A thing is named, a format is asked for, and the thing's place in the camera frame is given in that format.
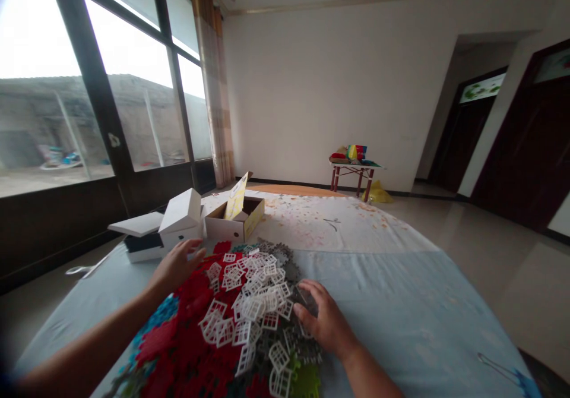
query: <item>small table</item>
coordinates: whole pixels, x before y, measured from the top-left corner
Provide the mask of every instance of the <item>small table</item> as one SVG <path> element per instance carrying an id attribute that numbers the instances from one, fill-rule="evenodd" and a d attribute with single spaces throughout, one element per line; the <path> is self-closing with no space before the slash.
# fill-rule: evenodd
<path id="1" fill-rule="evenodd" d="M 347 175 L 351 173 L 356 173 L 358 177 L 358 187 L 356 188 L 356 197 L 360 195 L 360 184 L 362 184 L 362 175 L 368 180 L 368 185 L 366 186 L 366 192 L 364 194 L 364 202 L 368 202 L 368 194 L 370 193 L 370 185 L 372 184 L 372 177 L 374 177 L 375 169 L 386 169 L 381 165 L 370 166 L 370 165 L 351 165 L 349 163 L 333 163 L 330 160 L 328 164 L 332 166 L 332 180 L 331 180 L 331 191 L 336 192 L 338 188 L 338 177 L 341 175 Z M 347 169 L 348 172 L 340 173 L 341 169 Z"/>

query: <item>wooden door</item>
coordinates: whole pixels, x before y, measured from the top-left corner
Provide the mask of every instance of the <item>wooden door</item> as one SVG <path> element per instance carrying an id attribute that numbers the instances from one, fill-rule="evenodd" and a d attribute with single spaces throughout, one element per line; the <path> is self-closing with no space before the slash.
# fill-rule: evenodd
<path id="1" fill-rule="evenodd" d="M 568 191 L 570 78 L 562 78 L 517 94 L 471 199 L 541 232 Z"/>
<path id="2" fill-rule="evenodd" d="M 457 192 L 494 101 L 495 97 L 484 98 L 453 108 L 446 124 L 448 132 L 442 138 L 442 151 L 434 162 L 434 184 Z"/>

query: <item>metal pole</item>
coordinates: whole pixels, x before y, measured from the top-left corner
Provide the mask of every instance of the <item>metal pole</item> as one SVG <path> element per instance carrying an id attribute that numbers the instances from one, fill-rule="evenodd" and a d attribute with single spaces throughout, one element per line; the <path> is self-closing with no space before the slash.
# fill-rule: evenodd
<path id="1" fill-rule="evenodd" d="M 56 91 L 54 91 L 53 93 L 55 93 L 55 97 L 58 99 L 59 108 L 61 109 L 61 113 L 64 115 L 65 124 L 67 125 L 67 129 L 69 130 L 69 134 L 71 135 L 71 140 L 73 141 L 75 149 L 77 150 L 77 152 L 79 152 L 79 157 L 81 158 L 81 163 L 83 164 L 83 168 L 85 170 L 85 175 L 87 175 L 88 180 L 91 180 L 91 172 L 89 171 L 89 167 L 87 166 L 87 158 L 81 151 L 81 147 L 79 145 L 79 142 L 77 141 L 77 137 L 75 136 L 73 127 L 71 126 L 71 121 L 69 120 L 69 116 L 67 114 L 67 110 L 65 109 L 64 103 Z"/>
<path id="2" fill-rule="evenodd" d="M 164 166 L 164 159 L 162 159 L 162 151 L 160 151 L 159 136 L 154 129 L 153 109 L 150 106 L 150 98 L 148 97 L 148 90 L 144 90 L 144 102 L 147 105 L 148 120 L 150 120 L 150 130 L 153 132 L 154 144 L 156 145 L 156 152 L 159 154 L 160 166 Z"/>

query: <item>left hand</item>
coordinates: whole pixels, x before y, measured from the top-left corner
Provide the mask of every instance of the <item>left hand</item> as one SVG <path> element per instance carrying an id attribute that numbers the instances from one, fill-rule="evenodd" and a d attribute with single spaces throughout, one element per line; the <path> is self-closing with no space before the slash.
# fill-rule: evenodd
<path id="1" fill-rule="evenodd" d="M 154 271 L 147 291 L 162 301 L 182 285 L 206 255 L 206 249 L 202 248 L 188 260 L 188 254 L 192 254 L 201 243 L 202 239 L 179 242 Z"/>

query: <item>open box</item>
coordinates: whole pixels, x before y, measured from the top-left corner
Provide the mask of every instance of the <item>open box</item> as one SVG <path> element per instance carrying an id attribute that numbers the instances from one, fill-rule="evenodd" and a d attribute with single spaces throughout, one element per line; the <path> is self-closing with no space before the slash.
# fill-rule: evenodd
<path id="1" fill-rule="evenodd" d="M 263 198 L 245 195 L 251 172 L 246 173 L 230 191 L 229 199 L 206 215 L 208 239 L 245 242 L 265 212 Z"/>
<path id="2" fill-rule="evenodd" d="M 180 241 L 202 237 L 201 196 L 190 189 L 168 202 L 164 214 L 152 212 L 109 225 L 125 233 L 131 263 L 163 258 Z"/>

